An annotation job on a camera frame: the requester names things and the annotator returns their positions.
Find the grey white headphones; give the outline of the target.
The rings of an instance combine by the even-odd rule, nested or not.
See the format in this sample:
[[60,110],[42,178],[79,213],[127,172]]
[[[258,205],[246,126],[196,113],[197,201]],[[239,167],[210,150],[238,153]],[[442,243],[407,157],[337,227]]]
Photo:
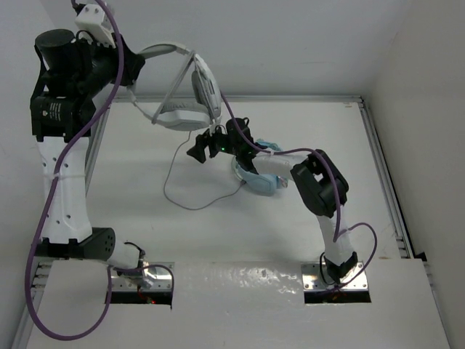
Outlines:
[[151,124],[181,132],[207,129],[222,122],[222,97],[217,80],[205,60],[193,49],[162,41],[139,52],[145,60],[176,52],[185,57],[168,91],[154,110],[145,108],[136,96],[136,85],[126,88],[130,103]]

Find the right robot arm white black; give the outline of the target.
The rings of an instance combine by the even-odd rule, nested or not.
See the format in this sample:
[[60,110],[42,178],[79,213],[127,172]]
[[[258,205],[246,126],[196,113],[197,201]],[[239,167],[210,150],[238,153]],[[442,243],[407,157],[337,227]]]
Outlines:
[[340,284],[358,258],[346,236],[348,227],[343,218],[348,182],[327,154],[320,149],[306,150],[304,155],[276,151],[271,145],[253,139],[247,118],[229,120],[225,131],[220,127],[206,130],[187,151],[200,163],[218,153],[234,157],[246,182],[265,175],[294,182],[304,205],[318,219],[327,273],[333,282]]

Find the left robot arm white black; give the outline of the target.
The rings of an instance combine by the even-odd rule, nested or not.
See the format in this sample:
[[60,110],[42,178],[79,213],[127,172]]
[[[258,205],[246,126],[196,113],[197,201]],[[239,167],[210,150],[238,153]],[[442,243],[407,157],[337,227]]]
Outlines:
[[134,83],[145,64],[127,45],[105,47],[92,36],[78,38],[55,29],[36,37],[41,68],[30,101],[32,134],[44,172],[46,203],[39,220],[34,255],[99,260],[117,268],[137,268],[142,253],[116,238],[112,228],[92,227],[86,209],[86,152],[92,117],[102,116],[94,97],[107,85]]

